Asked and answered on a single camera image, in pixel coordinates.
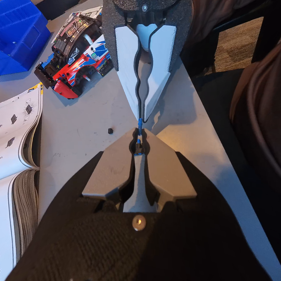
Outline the red white blue toy car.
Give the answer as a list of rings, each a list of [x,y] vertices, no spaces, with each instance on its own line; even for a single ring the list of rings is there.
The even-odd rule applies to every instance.
[[[102,32],[102,15],[97,19],[80,15],[59,35],[52,54],[37,65],[34,74],[47,89],[76,99],[95,73],[104,77],[113,67]]]

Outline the black chair frame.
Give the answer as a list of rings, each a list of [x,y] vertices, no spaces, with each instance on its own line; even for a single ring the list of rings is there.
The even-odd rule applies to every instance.
[[[234,62],[238,62],[236,61],[238,56],[246,59],[246,47],[254,48],[253,55],[250,57],[251,63],[261,61],[280,40],[280,13],[280,0],[256,0],[237,9],[231,16],[218,23],[209,35],[217,48],[220,33],[226,33],[227,30],[246,25],[245,29],[241,30],[241,36],[235,37],[230,42],[230,50],[234,52]],[[261,17],[263,19],[257,40],[250,41],[253,39],[253,29],[249,23]]]

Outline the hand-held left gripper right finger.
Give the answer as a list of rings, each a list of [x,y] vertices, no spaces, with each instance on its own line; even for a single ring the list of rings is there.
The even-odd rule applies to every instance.
[[[166,202],[193,199],[197,192],[176,152],[147,129],[142,129],[145,150],[145,191],[151,206],[163,208]]]

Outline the person's brown jacket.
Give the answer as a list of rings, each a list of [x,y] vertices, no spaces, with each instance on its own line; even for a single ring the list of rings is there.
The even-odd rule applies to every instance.
[[[248,116],[249,126],[245,132],[253,132],[260,155],[280,176],[280,86],[281,46],[277,44],[266,57],[244,68],[234,91],[229,118],[231,123],[246,124],[242,106]]]

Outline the blue plastic bin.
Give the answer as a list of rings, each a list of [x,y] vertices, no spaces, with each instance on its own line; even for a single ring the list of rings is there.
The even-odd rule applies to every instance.
[[[29,0],[0,1],[0,75],[29,71],[50,37],[47,23]]]

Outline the open instruction booklet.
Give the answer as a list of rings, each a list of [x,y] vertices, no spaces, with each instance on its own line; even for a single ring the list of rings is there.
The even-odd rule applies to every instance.
[[[33,138],[43,109],[40,82],[0,105],[0,278],[29,246],[38,220]]]

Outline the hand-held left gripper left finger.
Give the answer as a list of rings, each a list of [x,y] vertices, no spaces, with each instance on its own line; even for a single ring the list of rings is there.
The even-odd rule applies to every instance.
[[[108,146],[90,176],[83,197],[125,203],[134,190],[135,161],[133,146],[137,129],[132,128]]]

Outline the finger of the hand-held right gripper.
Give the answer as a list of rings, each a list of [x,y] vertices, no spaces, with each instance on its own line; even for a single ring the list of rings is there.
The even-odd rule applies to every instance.
[[[131,110],[136,119],[139,120],[141,118],[140,79],[138,76],[140,40],[137,33],[129,25],[117,27],[115,38],[118,58],[117,75]]]
[[[165,24],[149,36],[148,51],[152,62],[147,79],[148,92],[143,104],[143,122],[147,122],[169,79],[176,30],[176,26]]]

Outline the black beam assembly blue pins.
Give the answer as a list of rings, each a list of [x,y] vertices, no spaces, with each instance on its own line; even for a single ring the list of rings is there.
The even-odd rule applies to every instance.
[[[141,139],[137,139],[137,142],[135,143],[134,156],[140,156],[142,154],[145,154],[145,149]]]

